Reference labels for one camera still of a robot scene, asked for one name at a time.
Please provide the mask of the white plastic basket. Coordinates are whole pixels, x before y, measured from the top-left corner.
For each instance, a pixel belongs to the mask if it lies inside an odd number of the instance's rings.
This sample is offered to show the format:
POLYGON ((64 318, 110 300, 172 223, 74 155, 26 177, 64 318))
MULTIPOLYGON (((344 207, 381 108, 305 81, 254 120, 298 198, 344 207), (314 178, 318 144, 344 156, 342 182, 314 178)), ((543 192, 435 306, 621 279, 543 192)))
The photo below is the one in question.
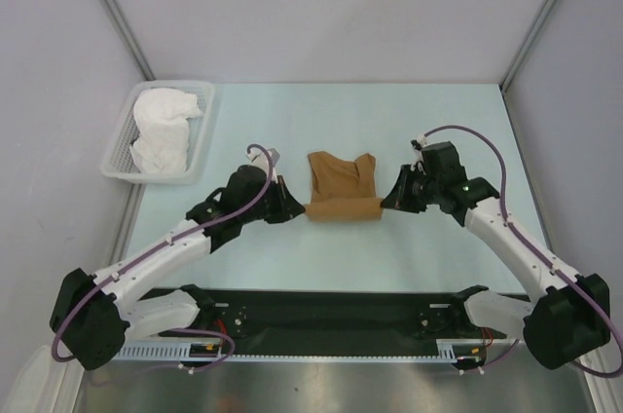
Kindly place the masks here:
POLYGON ((199 80, 156 80, 135 85, 128 94, 105 150, 100 164, 102 175, 134 184, 187 185, 194 183, 205 163, 209 139, 213 131, 213 118, 217 111, 214 101, 215 93, 216 89, 213 84, 199 80), (189 121, 187 167, 183 172, 142 173, 130 154, 131 145, 139 137, 139 129, 133 117, 133 106, 142 92, 159 88, 177 89, 198 97, 198 106, 202 115, 189 121))

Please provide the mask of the tan tank top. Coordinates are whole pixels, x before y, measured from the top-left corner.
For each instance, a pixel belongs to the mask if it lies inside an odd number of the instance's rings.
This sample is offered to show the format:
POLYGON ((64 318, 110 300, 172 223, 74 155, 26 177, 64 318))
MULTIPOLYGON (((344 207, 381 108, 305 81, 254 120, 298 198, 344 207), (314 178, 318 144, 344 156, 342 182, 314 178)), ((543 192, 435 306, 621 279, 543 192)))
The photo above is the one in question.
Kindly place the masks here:
POLYGON ((309 153, 311 200, 305 205, 312 222, 378 221, 382 199, 376 190, 376 158, 365 153, 354 161, 326 151, 309 153))

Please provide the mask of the aluminium corner post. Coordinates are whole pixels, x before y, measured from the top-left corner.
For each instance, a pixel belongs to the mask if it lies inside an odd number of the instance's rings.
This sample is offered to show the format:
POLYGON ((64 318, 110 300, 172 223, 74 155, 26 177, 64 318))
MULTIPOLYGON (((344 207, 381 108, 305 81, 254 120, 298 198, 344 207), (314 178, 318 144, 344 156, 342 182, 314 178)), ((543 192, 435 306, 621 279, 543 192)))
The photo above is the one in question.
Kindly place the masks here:
POLYGON ((549 19, 553 16, 557 6, 562 0, 543 0, 540 4, 525 37, 522 39, 517 51, 511 59, 511 62, 506 69, 499 88, 502 95, 506 95, 510 87, 512 86, 517 75, 521 71, 522 67, 527 62, 531 52, 535 48, 542 32, 545 29, 549 19))
POLYGON ((119 36, 123 46, 126 48, 128 55, 134 66, 145 81, 154 81, 156 76, 144 55, 142 48, 136 38, 126 15, 120 6, 118 0, 98 0, 104 13, 111 21, 117 35, 119 36))

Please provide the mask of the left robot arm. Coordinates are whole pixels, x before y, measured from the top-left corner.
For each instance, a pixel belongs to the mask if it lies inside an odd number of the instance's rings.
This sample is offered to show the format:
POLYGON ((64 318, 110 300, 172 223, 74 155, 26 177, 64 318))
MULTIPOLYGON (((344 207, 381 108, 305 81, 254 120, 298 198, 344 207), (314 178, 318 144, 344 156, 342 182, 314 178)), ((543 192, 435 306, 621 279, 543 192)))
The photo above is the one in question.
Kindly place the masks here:
POLYGON ((53 360, 76 360, 91 371, 126 342, 162 333, 219 338, 232 350, 235 343, 216 327, 215 304, 206 291, 187 284, 164 296, 148 292, 168 274, 238 238, 245 225, 281 224, 304 211, 282 176, 239 167, 157 243, 94 273, 78 268, 64 277, 50 319, 53 360))

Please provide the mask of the right aluminium corner post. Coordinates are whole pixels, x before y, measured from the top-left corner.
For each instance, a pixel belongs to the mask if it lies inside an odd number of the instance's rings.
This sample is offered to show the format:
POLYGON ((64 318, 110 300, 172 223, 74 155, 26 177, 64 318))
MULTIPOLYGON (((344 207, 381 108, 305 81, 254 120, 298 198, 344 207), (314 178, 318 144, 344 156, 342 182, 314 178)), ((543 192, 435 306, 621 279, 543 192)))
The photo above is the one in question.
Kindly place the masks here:
POLYGON ((522 39, 517 51, 511 59, 511 62, 506 69, 499 88, 502 95, 506 95, 510 87, 512 86, 517 75, 521 71, 522 67, 527 62, 531 52, 535 48, 542 32, 545 29, 549 19, 553 16, 557 6, 562 0, 543 0, 540 4, 525 37, 522 39))

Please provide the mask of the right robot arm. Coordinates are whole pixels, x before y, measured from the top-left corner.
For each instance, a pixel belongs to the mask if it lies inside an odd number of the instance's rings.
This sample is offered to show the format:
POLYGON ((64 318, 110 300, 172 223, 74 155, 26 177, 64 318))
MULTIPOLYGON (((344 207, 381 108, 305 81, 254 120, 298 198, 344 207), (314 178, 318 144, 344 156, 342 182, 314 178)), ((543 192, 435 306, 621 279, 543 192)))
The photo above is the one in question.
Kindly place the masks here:
POLYGON ((431 206, 480 239, 519 281, 525 300, 474 285, 454 295, 449 324, 460 336, 481 327, 527 345, 545 368, 557 369, 606 345, 612 332, 609 288, 582 276, 502 210, 502 195, 483 177, 469 177, 451 142, 412 143, 417 159, 401 166, 384 209, 421 213, 431 206))

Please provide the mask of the left aluminium corner post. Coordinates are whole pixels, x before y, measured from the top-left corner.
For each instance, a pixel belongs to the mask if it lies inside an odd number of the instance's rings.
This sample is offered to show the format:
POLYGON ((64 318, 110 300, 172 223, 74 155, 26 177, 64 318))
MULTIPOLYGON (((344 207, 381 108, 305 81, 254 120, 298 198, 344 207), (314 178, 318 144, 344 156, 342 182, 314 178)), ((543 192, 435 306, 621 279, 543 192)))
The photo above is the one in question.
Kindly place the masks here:
POLYGON ((119 36, 123 46, 126 48, 128 55, 134 66, 145 81, 154 81, 156 76, 144 55, 142 48, 136 38, 126 15, 120 6, 118 0, 98 0, 104 13, 111 21, 117 35, 119 36))

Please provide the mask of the white tank top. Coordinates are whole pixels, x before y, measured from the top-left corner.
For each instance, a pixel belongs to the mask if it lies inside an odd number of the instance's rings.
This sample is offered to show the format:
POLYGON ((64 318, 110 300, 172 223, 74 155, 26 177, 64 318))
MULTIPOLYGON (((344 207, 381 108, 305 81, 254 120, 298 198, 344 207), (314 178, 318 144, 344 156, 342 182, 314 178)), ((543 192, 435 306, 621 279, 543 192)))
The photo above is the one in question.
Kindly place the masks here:
POLYGON ((177 89, 140 93, 133 106, 139 136, 129 148, 141 173, 177 174, 187 168, 189 119, 203 115, 198 97, 177 89))

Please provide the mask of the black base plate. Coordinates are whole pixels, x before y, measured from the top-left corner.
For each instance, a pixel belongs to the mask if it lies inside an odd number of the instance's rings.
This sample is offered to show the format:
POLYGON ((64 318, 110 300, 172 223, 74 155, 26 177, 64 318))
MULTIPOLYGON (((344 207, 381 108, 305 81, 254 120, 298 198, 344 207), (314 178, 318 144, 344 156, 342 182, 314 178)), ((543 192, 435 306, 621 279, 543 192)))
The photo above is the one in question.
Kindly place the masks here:
POLYGON ((429 356, 440 340, 504 336, 461 319, 449 293, 184 288, 202 310, 193 326, 224 329, 239 356, 429 356))

